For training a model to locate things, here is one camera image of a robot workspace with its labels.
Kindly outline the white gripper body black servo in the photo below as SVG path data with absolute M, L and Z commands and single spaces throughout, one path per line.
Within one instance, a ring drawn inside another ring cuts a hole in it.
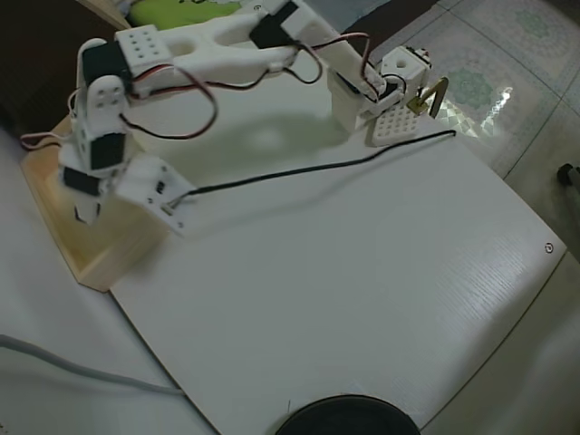
M 59 180 L 77 194 L 96 198 L 99 179 L 116 179 L 128 164 L 128 135 L 109 133 L 79 144 L 65 141 L 59 151 Z

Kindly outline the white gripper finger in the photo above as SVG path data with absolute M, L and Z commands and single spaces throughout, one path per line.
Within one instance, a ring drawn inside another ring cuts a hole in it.
M 97 196 L 92 201 L 93 217 L 98 218 L 102 212 L 103 205 L 112 197 L 117 187 L 117 179 L 99 179 L 97 183 Z
M 73 201 L 74 216 L 85 225 L 92 225 L 97 219 L 97 201 L 92 198 L 76 198 Z

